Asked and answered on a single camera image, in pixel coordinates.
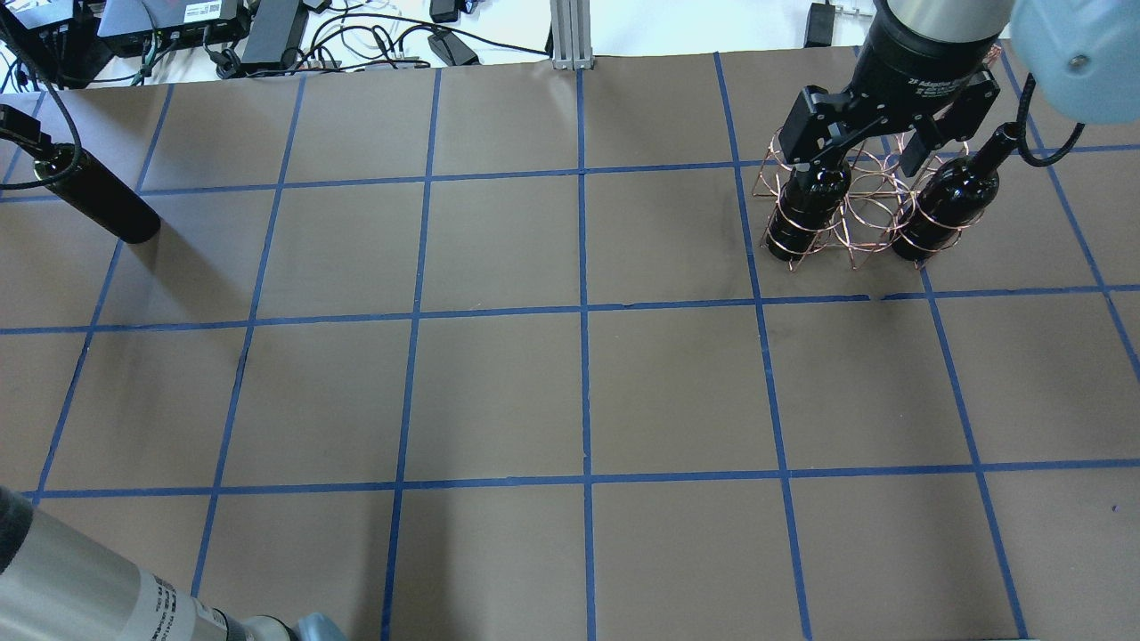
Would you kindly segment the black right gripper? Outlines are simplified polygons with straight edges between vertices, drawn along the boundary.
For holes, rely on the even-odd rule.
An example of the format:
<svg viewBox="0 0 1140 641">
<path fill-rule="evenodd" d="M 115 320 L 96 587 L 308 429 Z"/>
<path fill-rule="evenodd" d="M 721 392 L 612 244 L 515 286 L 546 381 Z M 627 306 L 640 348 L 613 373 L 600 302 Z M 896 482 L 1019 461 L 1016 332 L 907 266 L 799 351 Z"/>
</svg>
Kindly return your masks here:
<svg viewBox="0 0 1140 641">
<path fill-rule="evenodd" d="M 899 171 L 917 177 L 948 141 L 970 141 L 997 100 L 986 57 L 1001 9 L 879 9 L 850 83 L 805 86 L 780 131 L 780 151 L 803 190 L 846 193 L 844 155 L 878 135 L 911 133 Z"/>
</svg>

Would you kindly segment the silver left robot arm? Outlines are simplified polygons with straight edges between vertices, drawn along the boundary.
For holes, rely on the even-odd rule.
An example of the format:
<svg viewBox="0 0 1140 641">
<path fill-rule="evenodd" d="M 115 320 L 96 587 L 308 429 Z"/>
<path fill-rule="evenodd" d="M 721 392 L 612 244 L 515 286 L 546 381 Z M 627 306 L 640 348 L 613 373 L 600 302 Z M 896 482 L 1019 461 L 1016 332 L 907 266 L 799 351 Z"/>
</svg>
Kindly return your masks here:
<svg viewBox="0 0 1140 641">
<path fill-rule="evenodd" d="M 158 214 L 76 141 L 52 141 L 36 117 L 3 106 L 3 138 L 70 206 L 129 244 L 158 234 Z M 52 518 L 21 492 L 1 500 L 5 640 L 342 640 L 324 612 L 288 624 L 235 618 Z"/>
</svg>

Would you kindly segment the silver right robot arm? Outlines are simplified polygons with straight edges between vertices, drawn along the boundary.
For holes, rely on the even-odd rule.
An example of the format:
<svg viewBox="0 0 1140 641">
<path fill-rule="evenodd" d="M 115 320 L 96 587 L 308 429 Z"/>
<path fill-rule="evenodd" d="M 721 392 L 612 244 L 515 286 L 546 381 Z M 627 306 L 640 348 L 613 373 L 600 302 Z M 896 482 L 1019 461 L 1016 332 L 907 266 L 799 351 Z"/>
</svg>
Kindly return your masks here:
<svg viewBox="0 0 1140 641">
<path fill-rule="evenodd" d="M 915 175 L 948 141 L 969 141 L 997 98 L 990 52 L 1008 32 L 1027 70 L 1013 122 L 966 159 L 993 175 L 1013 153 L 1031 154 L 1031 102 L 1042 94 L 1074 129 L 1137 121 L 1135 1 L 878 1 L 850 81 L 838 91 L 805 86 L 777 131 L 789 175 L 782 198 L 837 206 L 850 189 L 847 157 L 878 135 L 909 133 L 899 170 Z"/>
</svg>

